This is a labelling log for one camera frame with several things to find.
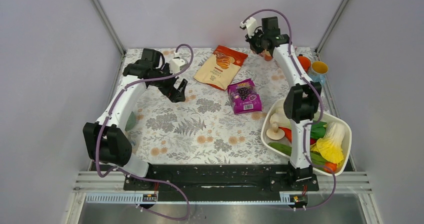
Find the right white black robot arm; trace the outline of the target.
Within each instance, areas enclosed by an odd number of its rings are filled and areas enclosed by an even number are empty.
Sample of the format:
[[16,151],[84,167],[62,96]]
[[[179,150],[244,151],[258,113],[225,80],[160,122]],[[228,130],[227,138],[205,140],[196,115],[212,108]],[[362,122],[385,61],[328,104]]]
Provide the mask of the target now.
[[257,54],[267,50],[283,70],[290,85],[283,104],[292,133],[286,182],[291,189],[299,190],[313,178],[310,132],[313,118],[322,105],[321,84],[313,82],[303,70],[290,36],[281,34],[276,16],[263,18],[261,25],[257,24],[255,18],[248,17],[240,23],[240,27],[247,30],[245,40],[251,50]]

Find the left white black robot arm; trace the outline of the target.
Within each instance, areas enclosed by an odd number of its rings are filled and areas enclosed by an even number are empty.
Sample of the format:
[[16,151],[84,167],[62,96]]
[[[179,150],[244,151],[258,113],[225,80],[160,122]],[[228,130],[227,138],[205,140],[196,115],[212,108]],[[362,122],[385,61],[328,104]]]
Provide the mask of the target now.
[[148,87],[156,87],[172,103],[184,102],[187,80],[182,79],[178,87],[178,76],[185,72],[192,60],[186,61],[178,52],[165,61],[164,55],[154,49],[142,50],[141,58],[123,69],[123,78],[118,92],[114,95],[105,112],[93,123],[83,127],[83,136],[89,158],[100,164],[110,165],[126,175],[136,177],[136,183],[144,190],[155,184],[154,174],[148,172],[148,162],[132,152],[133,145],[125,128],[139,98]]

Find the orange mug black handle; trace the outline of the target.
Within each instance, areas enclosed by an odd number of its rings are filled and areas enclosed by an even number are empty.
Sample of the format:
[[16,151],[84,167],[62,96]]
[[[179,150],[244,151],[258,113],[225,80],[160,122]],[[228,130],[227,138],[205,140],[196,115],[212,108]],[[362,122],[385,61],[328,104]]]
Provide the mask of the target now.
[[307,58],[307,57],[305,57],[305,56],[303,56],[302,54],[300,54],[297,57],[297,59],[299,60],[301,66],[303,68],[303,70],[307,73],[308,70],[310,69],[311,65],[312,65],[310,59]]

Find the green round mug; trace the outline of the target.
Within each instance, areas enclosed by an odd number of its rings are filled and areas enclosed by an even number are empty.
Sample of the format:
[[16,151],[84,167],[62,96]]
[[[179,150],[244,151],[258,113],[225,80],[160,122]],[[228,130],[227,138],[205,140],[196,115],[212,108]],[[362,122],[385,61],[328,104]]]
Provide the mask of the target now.
[[130,131],[135,127],[137,124],[137,118],[134,112],[130,112],[130,115],[128,117],[128,120],[125,125],[125,131]]

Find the small salmon pink mug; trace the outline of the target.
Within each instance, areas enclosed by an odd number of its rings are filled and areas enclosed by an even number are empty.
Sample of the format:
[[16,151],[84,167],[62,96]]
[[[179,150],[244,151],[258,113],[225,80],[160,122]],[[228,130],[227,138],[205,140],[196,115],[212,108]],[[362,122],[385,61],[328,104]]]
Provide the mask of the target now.
[[272,61],[272,59],[273,59],[273,57],[271,56],[271,54],[268,50],[264,50],[261,53],[261,56],[264,58],[265,61]]

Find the blue mug yellow inside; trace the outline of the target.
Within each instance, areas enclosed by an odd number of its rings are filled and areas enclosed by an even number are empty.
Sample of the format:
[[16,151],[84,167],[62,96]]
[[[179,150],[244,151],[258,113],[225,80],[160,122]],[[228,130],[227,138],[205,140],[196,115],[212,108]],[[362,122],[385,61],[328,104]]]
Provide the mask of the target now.
[[313,82],[319,82],[321,86],[324,86],[328,70],[329,67],[326,63],[321,61],[315,61],[311,64],[308,70],[308,75]]

